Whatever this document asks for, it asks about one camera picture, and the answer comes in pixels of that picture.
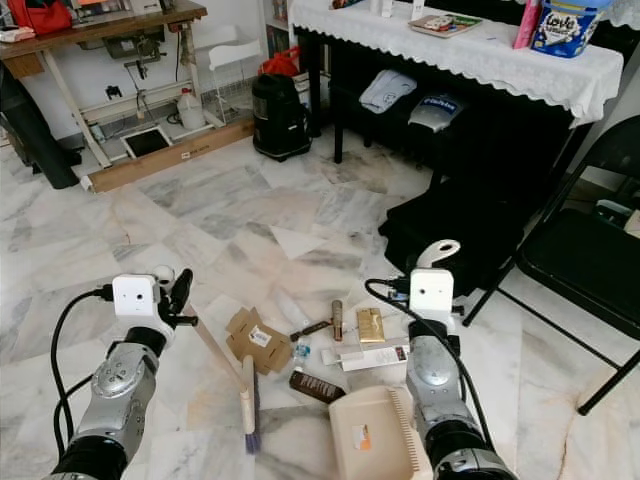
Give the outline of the wooden brush with purple bristles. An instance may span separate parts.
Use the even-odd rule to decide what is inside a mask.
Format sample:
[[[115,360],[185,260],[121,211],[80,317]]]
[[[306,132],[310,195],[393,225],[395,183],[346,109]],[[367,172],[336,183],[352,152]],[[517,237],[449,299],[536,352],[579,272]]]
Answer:
[[[256,367],[253,365],[253,357],[247,356],[241,360],[232,360],[201,321],[197,321],[193,330],[201,342],[210,349],[216,364],[223,366],[228,374],[236,380],[244,429],[244,449],[247,454],[259,453],[262,447],[259,430],[259,380],[257,380]]]

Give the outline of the beige dustpan with wooden handle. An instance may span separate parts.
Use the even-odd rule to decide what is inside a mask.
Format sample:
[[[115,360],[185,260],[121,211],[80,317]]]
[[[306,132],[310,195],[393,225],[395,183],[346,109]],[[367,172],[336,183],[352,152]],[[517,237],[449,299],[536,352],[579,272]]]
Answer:
[[[369,387],[329,404],[338,480],[434,480],[403,387]]]

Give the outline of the gold foil packet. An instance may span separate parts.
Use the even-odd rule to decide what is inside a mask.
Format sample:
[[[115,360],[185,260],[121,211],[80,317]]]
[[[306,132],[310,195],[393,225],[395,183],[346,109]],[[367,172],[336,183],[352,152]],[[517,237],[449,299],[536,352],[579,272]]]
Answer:
[[[384,316],[379,308],[358,308],[356,311],[358,342],[361,344],[383,343],[387,340]]]

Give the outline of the brown cardboard piece with label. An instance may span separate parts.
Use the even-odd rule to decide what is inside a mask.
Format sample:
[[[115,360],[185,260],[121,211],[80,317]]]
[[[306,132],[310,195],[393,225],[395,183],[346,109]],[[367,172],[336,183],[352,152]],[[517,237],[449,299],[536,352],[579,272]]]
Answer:
[[[227,347],[237,361],[252,358],[256,372],[268,375],[291,364],[293,344],[287,334],[264,323],[256,308],[241,308],[227,325]]]

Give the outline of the dark brown wrapper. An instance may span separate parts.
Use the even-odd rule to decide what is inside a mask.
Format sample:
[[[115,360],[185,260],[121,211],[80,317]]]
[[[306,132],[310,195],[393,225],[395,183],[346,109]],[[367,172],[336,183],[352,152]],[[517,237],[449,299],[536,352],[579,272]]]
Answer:
[[[288,384],[289,387],[297,390],[298,393],[305,394],[305,396],[314,398],[316,401],[325,404],[332,404],[347,394],[346,390],[338,387],[337,384],[316,378],[316,376],[308,374],[308,372],[301,369],[296,369],[291,372]]]

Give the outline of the white plastic jug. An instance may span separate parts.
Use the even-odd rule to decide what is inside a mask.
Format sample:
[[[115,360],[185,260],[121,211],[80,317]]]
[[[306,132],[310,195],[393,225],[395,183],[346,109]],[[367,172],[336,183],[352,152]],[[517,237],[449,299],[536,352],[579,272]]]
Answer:
[[[192,88],[184,87],[180,90],[177,109],[179,123],[187,131],[200,131],[209,124],[204,116],[204,105]]]

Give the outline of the long black bag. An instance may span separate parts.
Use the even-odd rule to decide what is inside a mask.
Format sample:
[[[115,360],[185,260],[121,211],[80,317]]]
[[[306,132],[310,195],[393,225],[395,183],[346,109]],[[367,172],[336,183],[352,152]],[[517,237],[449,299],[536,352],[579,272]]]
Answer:
[[[79,177],[70,166],[79,156],[65,150],[52,137],[49,123],[26,87],[4,65],[0,72],[1,116],[9,133],[27,152],[29,160],[45,174],[52,188],[77,187]]]

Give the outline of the white lace cloth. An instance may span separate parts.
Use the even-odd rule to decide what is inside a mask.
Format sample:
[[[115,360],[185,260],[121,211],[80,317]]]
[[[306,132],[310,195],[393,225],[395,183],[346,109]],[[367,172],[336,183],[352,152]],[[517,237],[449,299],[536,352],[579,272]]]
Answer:
[[[384,17],[369,3],[334,9],[332,0],[292,0],[289,20],[293,27],[563,108],[573,125],[598,122],[605,115],[605,102],[620,92],[625,68],[621,52],[591,45],[577,58],[564,59],[516,50],[516,27],[494,20],[451,38],[424,35],[410,28],[412,3],[390,0],[390,5],[393,14]]]

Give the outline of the red plastic bag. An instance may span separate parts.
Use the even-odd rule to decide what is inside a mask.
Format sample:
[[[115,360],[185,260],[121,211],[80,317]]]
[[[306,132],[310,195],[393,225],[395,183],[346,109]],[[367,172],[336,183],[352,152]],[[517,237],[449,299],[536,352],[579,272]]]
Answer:
[[[296,77],[301,73],[300,46],[288,47],[271,55],[260,65],[260,76],[287,76]]]

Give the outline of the wooden table with white legs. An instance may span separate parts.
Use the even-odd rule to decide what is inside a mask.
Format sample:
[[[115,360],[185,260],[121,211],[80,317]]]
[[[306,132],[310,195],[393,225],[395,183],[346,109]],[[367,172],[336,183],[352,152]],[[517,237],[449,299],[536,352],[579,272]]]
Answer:
[[[116,115],[113,110],[116,105],[124,105],[125,100],[113,100],[104,102],[92,108],[82,108],[74,99],[70,92],[69,82],[64,74],[61,73],[58,61],[52,55],[55,49],[67,45],[79,44],[79,42],[88,42],[101,40],[101,38],[127,35],[134,31],[142,31],[142,29],[163,27],[165,29],[175,29],[178,33],[178,42],[180,49],[175,58],[178,63],[187,69],[187,81],[175,81],[160,88],[161,97],[160,104],[164,102],[177,102],[180,90],[184,87],[192,88],[197,93],[200,87],[198,82],[198,65],[195,60],[195,32],[193,32],[193,23],[201,18],[206,17],[209,10],[193,0],[172,0],[170,6],[164,6],[154,13],[145,13],[142,15],[115,15],[110,20],[100,20],[100,22],[92,23],[90,26],[73,27],[64,29],[64,31],[51,33],[51,35],[38,35],[33,38],[27,38],[14,44],[4,44],[0,47],[1,64],[9,69],[9,72],[17,79],[37,76],[40,73],[50,74],[54,78],[61,100],[70,109],[74,123],[77,124],[79,132],[84,137],[84,145],[90,151],[90,155],[101,169],[108,168],[129,159],[125,154],[120,157],[109,157],[102,150],[101,143],[96,141],[90,129],[91,122],[101,122]],[[187,131],[172,137],[173,145],[183,140],[188,134],[198,133],[202,131],[210,131],[224,127],[225,124],[215,122],[210,113],[204,114],[207,120],[205,128],[200,131]]]

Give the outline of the flat picture book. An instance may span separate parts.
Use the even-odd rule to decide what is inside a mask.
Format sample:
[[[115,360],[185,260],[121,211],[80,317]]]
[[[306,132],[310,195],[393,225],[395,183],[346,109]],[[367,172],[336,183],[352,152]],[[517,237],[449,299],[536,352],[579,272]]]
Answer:
[[[470,15],[435,14],[421,15],[420,18],[411,20],[408,27],[422,35],[430,35],[438,38],[452,38],[462,33],[471,31],[475,27],[486,22],[483,18],[470,17]]]

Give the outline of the white bookshelf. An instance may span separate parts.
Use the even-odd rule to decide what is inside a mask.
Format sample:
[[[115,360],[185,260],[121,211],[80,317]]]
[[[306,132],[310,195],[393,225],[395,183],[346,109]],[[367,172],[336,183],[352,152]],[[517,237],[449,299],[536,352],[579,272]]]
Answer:
[[[266,54],[274,56],[278,52],[297,46],[297,38],[291,26],[291,6],[294,0],[257,0],[264,27],[262,45]]]

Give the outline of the pink packet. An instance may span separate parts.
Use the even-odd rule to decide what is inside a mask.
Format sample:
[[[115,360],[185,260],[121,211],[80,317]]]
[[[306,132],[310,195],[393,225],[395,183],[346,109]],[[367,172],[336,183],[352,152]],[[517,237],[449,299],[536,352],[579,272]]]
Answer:
[[[517,35],[513,41],[513,49],[516,50],[530,49],[541,12],[541,0],[520,0],[520,3],[524,5],[524,9],[522,9]]]

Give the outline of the red fabric bag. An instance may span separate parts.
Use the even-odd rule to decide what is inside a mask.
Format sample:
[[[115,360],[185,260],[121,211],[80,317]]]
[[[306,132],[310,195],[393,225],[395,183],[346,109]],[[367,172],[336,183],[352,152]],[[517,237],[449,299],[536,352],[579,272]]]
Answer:
[[[31,28],[36,35],[51,35],[72,27],[72,15],[61,0],[6,0],[19,27]]]

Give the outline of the blue tissue roll pack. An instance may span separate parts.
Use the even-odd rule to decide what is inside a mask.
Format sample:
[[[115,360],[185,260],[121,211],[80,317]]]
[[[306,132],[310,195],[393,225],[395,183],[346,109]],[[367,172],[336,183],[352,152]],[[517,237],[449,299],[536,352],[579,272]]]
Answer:
[[[530,49],[554,58],[576,58],[585,51],[600,15],[613,0],[538,0],[538,22]]]

